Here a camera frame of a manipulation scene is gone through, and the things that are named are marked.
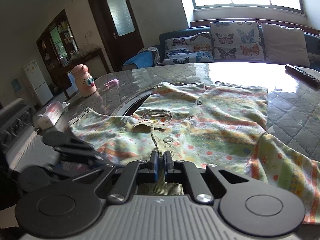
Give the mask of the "upright butterfly print pillow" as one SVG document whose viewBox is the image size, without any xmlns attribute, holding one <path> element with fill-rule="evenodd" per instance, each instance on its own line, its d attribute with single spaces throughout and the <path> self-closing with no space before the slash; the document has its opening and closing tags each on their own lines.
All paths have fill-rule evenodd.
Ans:
<svg viewBox="0 0 320 240">
<path fill-rule="evenodd" d="M 264 61 L 259 23 L 217 21 L 210 23 L 214 59 L 217 61 Z"/>
</svg>

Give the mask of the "plain beige pillow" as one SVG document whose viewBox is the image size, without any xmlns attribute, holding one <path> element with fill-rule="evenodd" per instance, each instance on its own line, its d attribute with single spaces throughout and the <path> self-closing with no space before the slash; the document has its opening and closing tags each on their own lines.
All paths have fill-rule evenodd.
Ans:
<svg viewBox="0 0 320 240">
<path fill-rule="evenodd" d="M 304 31 L 276 24 L 261 24 L 266 61 L 309 67 Z"/>
</svg>

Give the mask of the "dark wooden cabinet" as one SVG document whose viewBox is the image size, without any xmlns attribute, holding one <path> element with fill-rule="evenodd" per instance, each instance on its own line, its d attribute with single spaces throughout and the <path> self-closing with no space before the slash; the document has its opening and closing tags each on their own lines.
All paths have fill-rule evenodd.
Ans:
<svg viewBox="0 0 320 240">
<path fill-rule="evenodd" d="M 102 48 L 89 45 L 80 49 L 74 38 L 65 10 L 62 10 L 36 41 L 36 45 L 51 80 L 58 90 L 70 98 L 67 89 L 72 83 L 68 77 L 73 67 L 99 57 L 107 74 L 111 71 Z"/>
</svg>

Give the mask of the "white refrigerator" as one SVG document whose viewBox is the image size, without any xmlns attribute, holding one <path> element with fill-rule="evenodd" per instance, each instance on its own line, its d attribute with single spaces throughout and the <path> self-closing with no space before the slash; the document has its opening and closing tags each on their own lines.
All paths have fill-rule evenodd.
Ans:
<svg viewBox="0 0 320 240">
<path fill-rule="evenodd" d="M 42 72 L 36 62 L 31 61 L 22 68 L 25 83 L 30 90 L 32 96 L 40 107 L 45 106 L 53 98 L 53 94 L 46 83 Z"/>
</svg>

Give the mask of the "colourful patterned children's cardigan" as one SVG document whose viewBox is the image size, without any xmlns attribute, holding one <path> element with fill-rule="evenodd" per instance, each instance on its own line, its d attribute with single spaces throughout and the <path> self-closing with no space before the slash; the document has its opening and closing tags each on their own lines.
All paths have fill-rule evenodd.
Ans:
<svg viewBox="0 0 320 240">
<path fill-rule="evenodd" d="M 319 162 L 267 132 L 267 89 L 160 83 L 130 116 L 85 109 L 72 133 L 120 164 L 170 151 L 204 168 L 215 163 L 296 194 L 306 224 L 319 223 Z"/>
</svg>

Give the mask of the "dark blue sofa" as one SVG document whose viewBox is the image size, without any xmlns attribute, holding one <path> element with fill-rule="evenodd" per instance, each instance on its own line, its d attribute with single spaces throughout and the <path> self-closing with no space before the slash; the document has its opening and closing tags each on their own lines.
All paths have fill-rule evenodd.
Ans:
<svg viewBox="0 0 320 240">
<path fill-rule="evenodd" d="M 210 62 L 291 64 L 319 69 L 319 37 L 300 28 L 251 21 L 212 22 L 208 28 L 164 33 L 123 70 Z"/>
</svg>

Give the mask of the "pink cartoon water bottle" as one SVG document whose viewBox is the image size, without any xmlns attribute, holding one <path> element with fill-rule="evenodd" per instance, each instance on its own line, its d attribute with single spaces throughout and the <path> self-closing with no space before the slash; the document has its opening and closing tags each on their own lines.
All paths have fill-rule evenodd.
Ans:
<svg viewBox="0 0 320 240">
<path fill-rule="evenodd" d="M 75 84 L 83 98 L 87 98 L 96 92 L 97 87 L 93 76 L 88 72 L 85 64 L 79 64 L 72 69 Z"/>
</svg>

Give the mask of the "white orange tissue pack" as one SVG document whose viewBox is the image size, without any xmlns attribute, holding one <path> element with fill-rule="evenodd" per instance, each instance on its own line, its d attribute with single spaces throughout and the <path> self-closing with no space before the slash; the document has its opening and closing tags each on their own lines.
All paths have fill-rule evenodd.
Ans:
<svg viewBox="0 0 320 240">
<path fill-rule="evenodd" d="M 43 114 L 36 114 L 38 117 L 35 122 L 35 127 L 42 130 L 48 129 L 56 125 L 63 112 L 68 111 L 70 103 L 54 102 L 46 106 L 46 111 Z"/>
</svg>

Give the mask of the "black remote control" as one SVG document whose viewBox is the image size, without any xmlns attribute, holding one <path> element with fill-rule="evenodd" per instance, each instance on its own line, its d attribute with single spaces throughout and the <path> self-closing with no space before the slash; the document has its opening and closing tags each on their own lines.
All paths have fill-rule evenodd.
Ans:
<svg viewBox="0 0 320 240">
<path fill-rule="evenodd" d="M 289 74 L 301 79 L 302 81 L 306 82 L 308 85 L 311 85 L 316 88 L 319 87 L 319 83 L 320 83 L 319 79 L 299 69 L 298 67 L 292 66 L 290 64 L 286 64 L 285 69 Z"/>
</svg>

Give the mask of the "blue grey blanket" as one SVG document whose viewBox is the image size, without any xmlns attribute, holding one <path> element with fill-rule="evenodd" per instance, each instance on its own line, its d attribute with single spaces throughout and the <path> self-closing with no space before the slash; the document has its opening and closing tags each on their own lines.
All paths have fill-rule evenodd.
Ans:
<svg viewBox="0 0 320 240">
<path fill-rule="evenodd" d="M 138 53 L 138 56 L 146 56 L 151 61 L 152 66 L 158 66 L 161 64 L 161 57 L 159 49 L 156 46 L 144 47 Z"/>
</svg>

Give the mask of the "round black induction cooktop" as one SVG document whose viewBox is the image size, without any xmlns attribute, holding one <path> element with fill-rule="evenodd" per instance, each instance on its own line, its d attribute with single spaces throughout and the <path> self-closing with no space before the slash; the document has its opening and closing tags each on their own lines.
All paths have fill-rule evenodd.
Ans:
<svg viewBox="0 0 320 240">
<path fill-rule="evenodd" d="M 130 116 L 132 115 L 143 102 L 152 94 L 152 90 L 139 92 L 121 104 L 112 114 L 115 116 Z"/>
</svg>

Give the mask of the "dark wooden door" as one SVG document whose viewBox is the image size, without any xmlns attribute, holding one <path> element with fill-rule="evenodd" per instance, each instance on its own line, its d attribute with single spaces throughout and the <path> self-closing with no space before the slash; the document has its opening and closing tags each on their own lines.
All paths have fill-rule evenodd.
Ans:
<svg viewBox="0 0 320 240">
<path fill-rule="evenodd" d="M 114 72 L 144 47 L 129 0 L 88 0 Z"/>
</svg>

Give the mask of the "lying butterfly print pillow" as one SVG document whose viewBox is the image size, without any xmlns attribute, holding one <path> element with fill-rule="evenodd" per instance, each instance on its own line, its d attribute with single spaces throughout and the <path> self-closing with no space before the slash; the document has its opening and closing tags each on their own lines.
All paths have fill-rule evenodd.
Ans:
<svg viewBox="0 0 320 240">
<path fill-rule="evenodd" d="M 163 65 L 213 62 L 209 32 L 165 40 Z"/>
</svg>

